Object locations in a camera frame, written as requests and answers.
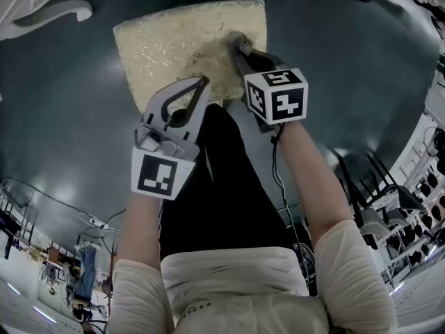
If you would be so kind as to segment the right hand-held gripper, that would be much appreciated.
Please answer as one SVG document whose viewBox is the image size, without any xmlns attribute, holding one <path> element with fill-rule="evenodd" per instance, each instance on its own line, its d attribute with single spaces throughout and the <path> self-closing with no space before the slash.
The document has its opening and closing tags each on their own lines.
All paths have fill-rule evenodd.
<svg viewBox="0 0 445 334">
<path fill-rule="evenodd" d="M 245 105 L 262 134 L 306 118 L 309 84 L 298 68 L 251 43 L 229 43 L 228 48 L 235 73 L 244 79 Z"/>
</svg>

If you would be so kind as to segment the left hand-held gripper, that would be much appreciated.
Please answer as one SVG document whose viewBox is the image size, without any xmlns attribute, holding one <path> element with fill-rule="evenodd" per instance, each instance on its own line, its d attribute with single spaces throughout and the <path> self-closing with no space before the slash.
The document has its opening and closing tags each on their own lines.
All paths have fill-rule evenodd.
<svg viewBox="0 0 445 334">
<path fill-rule="evenodd" d="M 174 82 L 152 96 L 143 114 L 143 122 L 134 134 L 131 155 L 133 192 L 166 200 L 178 196 L 200 153 L 195 142 L 210 92 L 209 79 L 195 77 Z M 171 116 L 168 106 L 189 93 L 192 96 L 188 106 L 179 117 Z"/>
</svg>

